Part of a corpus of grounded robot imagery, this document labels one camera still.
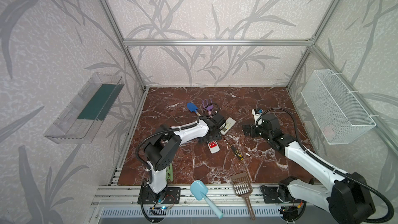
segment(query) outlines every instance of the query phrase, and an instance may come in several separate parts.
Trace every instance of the white wire mesh basket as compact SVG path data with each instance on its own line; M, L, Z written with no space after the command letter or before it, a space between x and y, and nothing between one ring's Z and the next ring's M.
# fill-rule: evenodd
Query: white wire mesh basket
M301 95L329 144L348 144L376 126L330 69L314 70Z

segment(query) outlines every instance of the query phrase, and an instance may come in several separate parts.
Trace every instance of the red marble table surface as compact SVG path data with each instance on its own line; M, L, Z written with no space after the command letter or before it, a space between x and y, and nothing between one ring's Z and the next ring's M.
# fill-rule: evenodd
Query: red marble table surface
M179 126L194 122L195 113L187 109L187 102L193 102L201 108L202 99L211 98L227 119L232 117L236 124L226 136L217 141L220 151L212 154L206 143L192 140L178 149L172 162L174 181L169 184L191 184L194 180L204 183L230 183L230 176L248 172L253 183L278 183L290 175L308 182L311 174L297 163L275 152L262 138L245 137L242 124L254 122L251 110L260 107L264 110L272 107L286 108L296 117L300 138L304 145L312 150L289 94L284 87L179 87L151 88L144 103L138 126L132 138L127 158L118 181L119 185L140 185L142 178L148 178L149 172L134 156L138 143L145 139L161 124ZM286 113L276 113L284 133L295 135L293 121ZM230 146L234 145L242 153L240 161Z

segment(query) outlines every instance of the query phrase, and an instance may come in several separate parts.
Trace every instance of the light blue shovel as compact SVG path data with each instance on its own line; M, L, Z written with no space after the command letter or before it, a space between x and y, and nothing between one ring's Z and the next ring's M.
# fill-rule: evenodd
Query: light blue shovel
M207 189L206 185L201 181L201 180L196 180L191 184L191 193L193 196L196 198L196 200L200 201L203 198L207 202L207 204L210 206L210 208L214 211L216 216L221 219L222 216L224 215L219 208L217 208L216 205L206 196L207 192L209 190Z

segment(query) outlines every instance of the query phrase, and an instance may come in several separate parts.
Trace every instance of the floral wallpaper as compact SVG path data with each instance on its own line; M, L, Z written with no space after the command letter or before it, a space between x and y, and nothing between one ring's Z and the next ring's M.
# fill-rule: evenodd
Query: floral wallpaper
M124 38L311 38L331 0L107 0ZM131 46L151 86L285 86L304 47Z
M369 102L395 133L398 131L398 0L343 0L316 45ZM317 153L348 171L358 172L398 210L398 158L375 130L349 144L329 145L300 92L315 69L325 69L311 54L289 92ZM385 204L373 198L378 212ZM396 223L394 217L389 223Z
M0 1L0 223L81 223L142 91L97 0ZM125 86L93 142L45 138L94 71Z

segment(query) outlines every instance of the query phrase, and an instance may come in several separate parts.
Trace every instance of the litter scoop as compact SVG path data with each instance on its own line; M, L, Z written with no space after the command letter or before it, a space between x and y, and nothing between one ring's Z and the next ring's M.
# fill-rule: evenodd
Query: litter scoop
M250 218L251 220L255 220L256 216L254 215L253 208L251 207L249 196L253 192L253 188L251 187L251 183L246 172L231 176L231 181L234 186L235 192L238 196L245 199L246 204L249 208Z
M206 196L207 192L209 190L207 189L206 185L201 181L201 180L196 180L191 184L191 193L193 196L196 198L196 200L200 201L203 198L207 202L207 204L210 206L210 208L214 211L216 216L221 219L222 216L224 215L221 210Z

